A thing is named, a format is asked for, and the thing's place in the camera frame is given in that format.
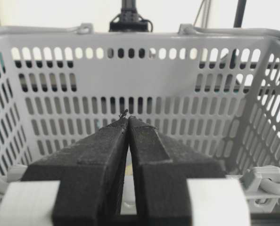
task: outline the black foam pad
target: black foam pad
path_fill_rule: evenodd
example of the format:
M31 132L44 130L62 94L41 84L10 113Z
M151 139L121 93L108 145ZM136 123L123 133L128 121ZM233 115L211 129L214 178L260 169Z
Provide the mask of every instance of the black foam pad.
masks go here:
M60 180L54 225L96 225L120 213L127 125L122 118L28 167L23 181Z
M187 178L223 178L220 164L129 118L137 214L146 224L190 225Z

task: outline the white tape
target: white tape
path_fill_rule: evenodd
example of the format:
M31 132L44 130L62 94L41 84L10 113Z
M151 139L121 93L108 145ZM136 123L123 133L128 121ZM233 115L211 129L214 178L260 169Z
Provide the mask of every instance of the white tape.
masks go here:
M59 181L10 183L0 206L0 226L53 226Z
M250 226L246 197L235 179L187 179L193 226Z

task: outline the gray plastic clip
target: gray plastic clip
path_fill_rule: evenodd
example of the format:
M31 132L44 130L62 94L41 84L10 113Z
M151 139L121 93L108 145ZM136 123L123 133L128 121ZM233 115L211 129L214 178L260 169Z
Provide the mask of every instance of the gray plastic clip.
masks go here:
M94 27L93 24L81 24L77 28L77 34L93 34L94 33Z
M247 169L243 176L227 175L227 177L240 180L251 212L273 211L280 198L280 167L253 167Z

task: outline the basket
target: basket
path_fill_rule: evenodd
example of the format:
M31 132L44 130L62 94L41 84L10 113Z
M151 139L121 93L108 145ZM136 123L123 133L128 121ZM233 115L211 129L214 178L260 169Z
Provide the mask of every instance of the basket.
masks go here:
M280 167L280 32L0 28L0 175L124 109L228 173Z

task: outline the white background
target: white background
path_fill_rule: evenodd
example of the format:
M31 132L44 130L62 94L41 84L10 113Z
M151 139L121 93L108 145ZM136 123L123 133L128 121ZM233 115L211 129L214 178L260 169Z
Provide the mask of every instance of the white background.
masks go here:
M212 0L209 27L231 28L238 0ZM138 12L156 32L176 32L193 23L201 0L137 0ZM107 32L121 0L0 0L0 25L72 27L93 23ZM243 27L280 30L280 0L247 0Z

